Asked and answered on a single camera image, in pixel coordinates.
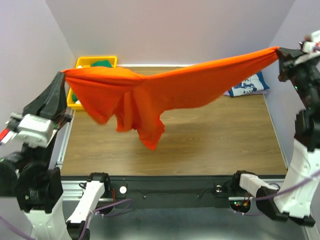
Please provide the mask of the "folded navy printed t shirt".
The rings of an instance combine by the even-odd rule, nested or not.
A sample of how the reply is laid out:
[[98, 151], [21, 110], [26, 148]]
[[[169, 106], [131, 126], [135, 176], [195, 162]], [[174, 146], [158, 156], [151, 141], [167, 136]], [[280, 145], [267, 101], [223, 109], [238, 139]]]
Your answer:
[[261, 94], [268, 90], [270, 87], [266, 84], [262, 72], [258, 72], [241, 83], [233, 86], [228, 94], [230, 97], [239, 97], [243, 95]]

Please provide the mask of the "aluminium frame rail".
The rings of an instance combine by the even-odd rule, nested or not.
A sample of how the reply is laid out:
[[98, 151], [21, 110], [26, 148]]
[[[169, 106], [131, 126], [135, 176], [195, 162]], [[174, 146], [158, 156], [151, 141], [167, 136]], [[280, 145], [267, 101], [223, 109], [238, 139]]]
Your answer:
[[[226, 123], [216, 119], [201, 122], [173, 121], [159, 145], [150, 150], [130, 137], [107, 131], [94, 125], [82, 112], [74, 115], [66, 127], [56, 167], [60, 169], [64, 197], [67, 182], [78, 181], [81, 194], [92, 173], [111, 176], [226, 176], [243, 171], [242, 165], [253, 158], [262, 159], [262, 151], [274, 140], [270, 124], [262, 126], [267, 135], [259, 143], [249, 132], [241, 137]], [[242, 200], [230, 200], [228, 209], [248, 216], [251, 203], [256, 201], [248, 193]], [[132, 200], [98, 204], [92, 215], [113, 217], [130, 209]]]

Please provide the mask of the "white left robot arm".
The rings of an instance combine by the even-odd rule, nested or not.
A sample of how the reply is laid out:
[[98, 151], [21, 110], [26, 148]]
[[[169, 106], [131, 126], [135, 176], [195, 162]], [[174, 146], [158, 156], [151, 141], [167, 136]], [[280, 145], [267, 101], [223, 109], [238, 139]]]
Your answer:
[[65, 74], [58, 72], [22, 113], [11, 114], [0, 134], [2, 142], [22, 143], [20, 151], [0, 160], [0, 194], [17, 199], [37, 240], [88, 240], [99, 199], [111, 193], [109, 175], [91, 173], [76, 209], [64, 218], [61, 171], [50, 168], [50, 161], [57, 132], [72, 120], [66, 109]]

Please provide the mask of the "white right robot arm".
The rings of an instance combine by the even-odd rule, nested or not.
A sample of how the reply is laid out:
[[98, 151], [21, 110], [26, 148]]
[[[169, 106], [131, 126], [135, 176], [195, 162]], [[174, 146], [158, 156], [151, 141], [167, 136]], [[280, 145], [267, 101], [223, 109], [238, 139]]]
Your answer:
[[304, 109], [296, 114], [292, 160], [282, 186], [276, 188], [257, 175], [238, 170], [230, 182], [235, 195], [249, 193], [258, 210], [274, 221], [288, 219], [313, 227], [311, 202], [320, 183], [320, 45], [304, 41], [300, 49], [279, 48], [281, 82], [291, 81]]

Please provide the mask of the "yellow plastic bin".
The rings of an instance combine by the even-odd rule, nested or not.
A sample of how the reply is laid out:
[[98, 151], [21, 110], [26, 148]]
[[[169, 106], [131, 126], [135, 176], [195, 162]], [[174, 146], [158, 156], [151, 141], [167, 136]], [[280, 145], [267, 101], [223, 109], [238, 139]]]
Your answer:
[[[107, 67], [115, 68], [117, 66], [118, 58], [116, 56], [81, 56], [77, 59], [75, 68], [89, 68], [89, 67]], [[83, 111], [84, 108], [77, 98], [74, 91], [69, 88], [67, 95], [67, 106], [75, 111]]]

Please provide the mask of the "orange t shirt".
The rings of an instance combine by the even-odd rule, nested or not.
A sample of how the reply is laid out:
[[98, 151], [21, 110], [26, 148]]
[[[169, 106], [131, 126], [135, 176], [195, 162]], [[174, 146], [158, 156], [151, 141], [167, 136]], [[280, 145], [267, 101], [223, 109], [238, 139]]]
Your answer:
[[276, 47], [199, 63], [153, 75], [123, 67], [64, 70], [87, 114], [98, 124], [111, 117], [118, 132], [136, 130], [140, 141], [155, 150], [165, 126], [165, 111], [205, 106], [224, 92], [277, 60]]

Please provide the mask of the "white printed t shirt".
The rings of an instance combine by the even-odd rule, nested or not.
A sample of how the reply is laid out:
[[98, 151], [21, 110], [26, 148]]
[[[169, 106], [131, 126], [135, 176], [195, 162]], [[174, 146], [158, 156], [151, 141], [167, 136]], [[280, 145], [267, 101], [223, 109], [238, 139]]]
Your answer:
[[[82, 66], [82, 65], [79, 65], [77, 68], [78, 68], [78, 69], [81, 69], [81, 68], [83, 68], [83, 66]], [[81, 104], [81, 102], [78, 100], [78, 98], [77, 98], [77, 96], [76, 96], [75, 94], [73, 94], [73, 100], [74, 100], [74, 103], [75, 103], [75, 104], [77, 104], [77, 105], [80, 105], [80, 104]]]

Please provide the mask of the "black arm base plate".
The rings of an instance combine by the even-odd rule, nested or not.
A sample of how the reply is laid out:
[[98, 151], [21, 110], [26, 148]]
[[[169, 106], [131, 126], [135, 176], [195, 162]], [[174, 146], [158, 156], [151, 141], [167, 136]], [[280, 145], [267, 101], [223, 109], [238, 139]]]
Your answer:
[[231, 175], [110, 176], [111, 191], [98, 206], [131, 199], [132, 209], [182, 209], [230, 207], [231, 200], [248, 194], [235, 189]]

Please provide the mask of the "folded lavender t shirt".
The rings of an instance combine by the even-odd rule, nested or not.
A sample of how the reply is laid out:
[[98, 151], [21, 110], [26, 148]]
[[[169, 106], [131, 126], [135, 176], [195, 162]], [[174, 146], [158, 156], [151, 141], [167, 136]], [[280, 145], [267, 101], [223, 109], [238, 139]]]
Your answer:
[[228, 90], [228, 91], [225, 91], [224, 96], [232, 96], [232, 91], [231, 90]]

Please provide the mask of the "green t shirt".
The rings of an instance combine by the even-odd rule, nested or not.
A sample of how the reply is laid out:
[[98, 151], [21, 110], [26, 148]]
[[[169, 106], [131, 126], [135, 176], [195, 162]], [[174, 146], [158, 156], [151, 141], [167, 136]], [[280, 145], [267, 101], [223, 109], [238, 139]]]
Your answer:
[[106, 67], [106, 68], [112, 68], [112, 64], [110, 63], [109, 60], [101, 60], [101, 61], [96, 61], [90, 65], [90, 67]]

